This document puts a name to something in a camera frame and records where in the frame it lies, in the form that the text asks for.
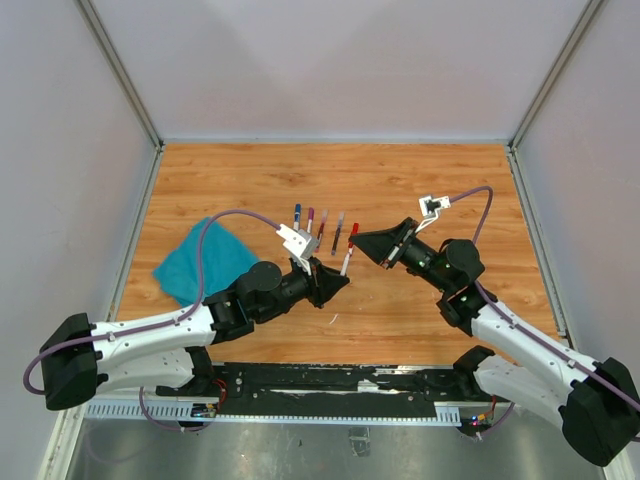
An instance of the blue marker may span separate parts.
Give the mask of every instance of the blue marker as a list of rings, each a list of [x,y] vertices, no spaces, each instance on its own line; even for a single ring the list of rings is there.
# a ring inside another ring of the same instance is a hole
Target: blue marker
[[[302,206],[296,203],[296,211],[293,214],[293,229],[298,231],[300,229],[300,212],[302,212]]]

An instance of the red wire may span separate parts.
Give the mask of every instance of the red wire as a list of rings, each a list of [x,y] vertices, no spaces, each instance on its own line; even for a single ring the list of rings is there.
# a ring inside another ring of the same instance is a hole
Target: red wire
[[[222,403],[227,399],[227,384],[224,380],[217,379],[213,383],[220,387],[220,399],[218,400],[218,412],[220,411],[220,407]]]
[[[489,415],[493,415],[496,410],[496,403],[498,403],[498,399],[495,395],[491,396],[491,410],[484,412],[482,415],[488,417]]]

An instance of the wire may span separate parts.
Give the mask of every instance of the wire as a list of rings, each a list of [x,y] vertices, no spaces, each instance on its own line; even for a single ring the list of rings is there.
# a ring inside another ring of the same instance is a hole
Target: wire
[[[514,407],[516,406],[515,403],[511,402],[511,404],[509,405],[509,408],[507,408],[507,411],[504,412],[504,415],[502,415],[500,417],[500,419],[497,422],[494,422],[493,425],[491,425],[489,428],[487,428],[484,432],[482,432],[481,436],[482,437],[486,437],[487,435],[490,435],[492,432],[495,432],[496,429],[502,425],[505,420],[507,418],[509,418],[509,415],[511,415],[511,413],[513,412]]]
[[[456,195],[455,197],[449,198],[449,201],[451,202],[451,204],[454,204],[455,202],[462,200],[463,198],[467,198],[470,195],[474,195],[476,193],[480,193],[484,191],[488,193],[487,203],[484,207],[484,211],[482,212],[482,216],[480,217],[480,221],[478,222],[478,226],[476,227],[476,231],[473,234],[472,242],[474,245],[478,241],[478,237],[480,237],[480,232],[482,231],[482,227],[484,227],[484,223],[486,222],[487,216],[489,215],[489,210],[491,209],[491,205],[493,204],[493,188],[491,188],[489,185],[483,185],[481,187],[472,188],[471,190],[461,193],[460,195]],[[480,295],[482,296],[485,302],[487,302],[489,305],[495,305],[491,301],[491,299],[487,296],[482,285],[480,285],[480,283],[477,281],[476,281],[476,287],[478,288],[478,291],[480,292]],[[509,415],[511,415],[511,413],[513,412],[515,405],[516,405],[515,403],[511,402],[511,404],[509,405],[509,408],[507,408],[507,411],[504,412],[504,415],[502,415],[502,417],[500,417],[500,420],[498,420],[489,428],[487,428],[484,432],[482,432],[482,435],[484,436],[484,435],[490,434],[491,432],[495,431],[496,428],[502,425],[505,422],[505,420],[509,417]]]
[[[476,232],[473,234],[473,238],[471,239],[474,245],[478,241],[478,237],[480,236],[482,227],[484,227],[484,222],[487,220],[487,215],[489,215],[489,209],[491,208],[491,204],[493,203],[493,188],[491,188],[489,185],[483,185],[481,187],[472,188],[468,192],[461,193],[460,195],[456,195],[455,197],[449,198],[449,202],[453,204],[459,200],[462,200],[463,198],[467,198],[475,193],[484,191],[488,193],[487,204],[484,207],[484,212],[482,212],[482,216],[480,217],[480,221],[478,222],[478,226],[476,227]]]
[[[225,383],[224,380],[218,378],[215,382],[216,385],[218,385],[220,387],[220,399],[218,400],[218,413],[220,412],[220,407],[222,407],[222,404],[224,403],[224,401],[227,399],[227,384]]]
[[[53,355],[56,352],[59,352],[60,350],[63,350],[69,347],[76,347],[78,345],[82,345],[85,343],[92,343],[92,342],[97,342],[101,340],[109,340],[112,338],[112,336],[115,338],[120,338],[120,337],[126,337],[128,335],[134,335],[136,333],[148,332],[151,330],[156,330],[158,328],[168,327],[170,325],[174,325],[175,322],[181,322],[182,320],[190,317],[196,310],[200,308],[202,300],[204,299],[204,268],[203,268],[203,259],[202,259],[202,245],[204,243],[204,237],[207,233],[207,230],[209,230],[209,227],[213,225],[213,223],[217,219],[224,217],[226,215],[232,215],[232,214],[248,215],[250,217],[257,218],[258,220],[262,220],[263,222],[272,226],[276,230],[280,230],[280,225],[268,219],[267,217],[264,217],[259,213],[254,213],[249,210],[244,210],[239,208],[225,210],[223,212],[217,213],[214,216],[210,217],[207,223],[202,228],[202,232],[200,232],[200,238],[198,239],[198,248],[197,248],[197,254],[196,254],[197,270],[198,270],[198,295],[196,297],[197,300],[196,302],[194,302],[193,305],[191,305],[191,307],[186,312],[178,316],[178,318],[175,320],[166,320],[164,322],[145,325],[142,327],[129,328],[127,330],[122,330],[120,332],[113,332],[113,333],[106,333],[103,335],[76,338],[73,340],[68,340],[66,342],[59,343],[57,345],[54,345],[53,347],[49,347],[43,352],[41,352],[37,357],[35,357],[29,363],[29,365],[27,365],[27,368],[25,369],[24,374],[22,375],[22,384],[24,385],[24,388],[28,392],[33,393],[34,395],[45,394],[44,390],[36,388],[31,384],[31,379],[30,379],[31,372],[33,372],[33,369],[36,367],[36,365],[38,365],[43,359],[49,357],[50,355]]]
[[[496,398],[495,395],[491,396],[491,408],[489,410],[487,410],[484,413],[481,413],[480,415],[478,415],[478,420],[482,421],[487,419],[488,417],[491,417],[493,419],[495,412],[496,412],[496,403],[498,403],[498,399]]]
[[[205,428],[207,428],[211,423],[207,422],[200,427],[173,427],[171,425],[165,425],[164,423],[159,422],[151,416],[151,414],[149,413],[149,409],[147,409],[146,405],[144,404],[144,387],[140,387],[140,390],[138,391],[138,403],[140,404],[140,409],[142,410],[142,415],[144,415],[144,418],[149,420],[156,427],[167,430],[169,432],[199,432],[200,430],[204,430]]]
[[[480,222],[478,222],[478,227],[476,228],[476,232],[475,232],[475,234],[473,236],[473,243],[474,244],[476,243],[476,241],[478,240],[478,237],[480,236],[480,231],[482,230],[482,227],[484,226],[484,222],[487,219],[487,215],[489,215],[489,209],[491,208],[491,204],[493,202],[493,189],[488,185],[484,185],[484,186],[481,186],[481,187],[473,188],[473,189],[471,189],[471,190],[469,190],[467,192],[464,192],[464,193],[462,193],[460,195],[457,195],[455,197],[451,197],[449,199],[449,201],[453,204],[453,203],[457,202],[458,200],[462,200],[463,198],[466,198],[466,197],[468,197],[470,195],[473,195],[473,194],[481,192],[481,191],[487,191],[489,196],[487,198],[487,204],[486,204],[486,206],[484,208],[484,212],[482,213],[482,217],[480,218]],[[550,351],[554,355],[558,356],[563,361],[570,362],[570,361],[573,360],[569,355],[567,355],[565,352],[563,352],[559,348],[557,348],[554,345],[550,344],[549,342],[547,342],[543,338],[538,337],[536,334],[530,332],[528,329],[526,329],[525,327],[523,327],[519,323],[516,323],[493,300],[491,300],[489,298],[489,296],[487,295],[487,292],[485,291],[484,287],[480,284],[480,282],[478,282],[476,280],[475,281],[475,285],[476,285],[476,288],[478,289],[478,292],[480,293],[480,296],[487,303],[487,305],[489,305],[500,316],[500,318],[505,320],[510,326],[512,326],[516,330],[519,330],[524,335],[529,337],[531,340],[536,342],[538,345],[542,346],[543,348],[546,348],[548,351]],[[607,379],[605,379],[602,376],[598,375],[596,372],[593,372],[593,371],[589,370],[589,368],[585,367],[584,365],[582,365],[579,362],[575,362],[574,361],[574,368],[578,369],[580,372],[584,373],[585,375],[589,376],[590,378],[592,378],[593,380],[598,382],[600,385],[605,387],[611,393],[615,394],[621,400],[624,400],[628,405],[630,405],[637,412],[640,413],[640,402],[638,402],[638,401],[634,400],[633,398],[631,398],[629,395],[627,395],[625,392],[623,392],[618,387],[613,385]],[[507,409],[505,414],[502,416],[502,418],[500,418],[500,420],[498,422],[494,423],[493,426],[491,426],[489,429],[484,431],[484,435],[486,435],[488,432],[490,432],[491,430],[493,430],[494,428],[496,428],[500,424],[502,424],[504,422],[504,420],[506,419],[506,417],[511,413],[511,411],[513,411],[513,406],[514,406],[514,404],[512,403],[511,406],[509,407],[509,409]],[[632,441],[640,443],[640,437],[635,437],[635,438],[632,439]]]

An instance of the white bracket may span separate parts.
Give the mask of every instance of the white bracket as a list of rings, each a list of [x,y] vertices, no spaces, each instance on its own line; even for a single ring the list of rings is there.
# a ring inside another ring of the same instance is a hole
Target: white bracket
[[[420,211],[422,212],[422,222],[416,228],[416,233],[428,227],[440,217],[440,210],[451,207],[449,197],[433,198],[431,195],[418,199]]]
[[[499,355],[480,362],[473,373],[478,386],[489,395],[498,395],[562,428],[560,397],[524,367],[517,367]]]
[[[289,252],[291,258],[307,272],[307,275],[311,275],[309,259],[319,245],[318,240],[304,229],[296,231],[282,223],[277,234],[284,238],[282,246]]]

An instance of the white plastic part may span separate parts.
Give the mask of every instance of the white plastic part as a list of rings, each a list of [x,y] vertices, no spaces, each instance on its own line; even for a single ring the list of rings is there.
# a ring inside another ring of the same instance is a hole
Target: white plastic part
[[[340,269],[340,275],[343,277],[347,274],[347,268],[349,268],[349,260],[351,259],[351,255],[347,252],[344,256],[344,260],[342,261],[342,268]]]
[[[429,208],[429,203],[439,203],[440,206],[435,209]],[[420,232],[422,229],[428,227],[433,222],[435,222],[440,217],[440,210],[451,207],[451,202],[449,201],[449,197],[439,197],[433,198],[431,195],[427,195],[425,197],[421,197],[418,199],[418,203],[420,204],[420,211],[422,212],[422,222],[416,228],[416,233]]]
[[[294,230],[283,223],[280,224],[280,229],[276,233],[284,238],[282,245],[291,258],[307,272],[307,275],[311,275],[309,259],[320,242],[303,229]]]
[[[184,349],[155,353],[121,363],[107,373],[109,379],[97,393],[133,387],[178,388],[193,378],[193,361]]]
[[[166,320],[174,320],[186,311],[187,307],[182,310],[132,320],[130,322],[98,322],[92,334],[109,334],[129,330],[134,327],[153,325]],[[209,309],[207,307],[201,307],[188,319],[168,327],[115,338],[113,341],[95,341],[93,342],[95,351],[102,352],[102,358],[98,360],[98,373],[108,373],[118,365],[154,353],[168,352],[186,347],[204,347],[211,345],[215,338],[215,332],[211,330],[212,323],[213,317]]]
[[[194,403],[218,403],[218,399],[202,398],[197,401],[176,399],[176,397],[145,398],[144,404],[149,414],[160,421],[210,422],[210,417],[192,417]],[[138,392],[131,398],[98,397],[89,401],[85,413],[87,419],[97,420],[144,420],[146,417],[140,408]]]
[[[497,302],[497,306],[536,337],[544,339],[547,343],[588,369],[595,370],[593,358],[578,353],[553,340],[518,317],[504,303]],[[539,345],[518,329],[511,327],[490,305],[484,306],[479,313],[478,318],[471,320],[473,336],[496,346],[512,357],[518,364],[546,383],[563,402],[566,402],[567,395],[572,391],[571,382],[574,380],[583,381],[587,377],[586,374],[578,369],[569,366],[555,353]]]
[[[293,423],[311,425],[362,425],[376,426],[414,426],[414,427],[459,427],[460,411],[458,407],[436,406],[435,417],[316,417],[298,415],[227,415],[218,414],[214,422],[248,423]]]
[[[474,377],[483,392],[511,400],[562,428],[558,395],[524,367],[517,367],[499,355],[483,360]]]

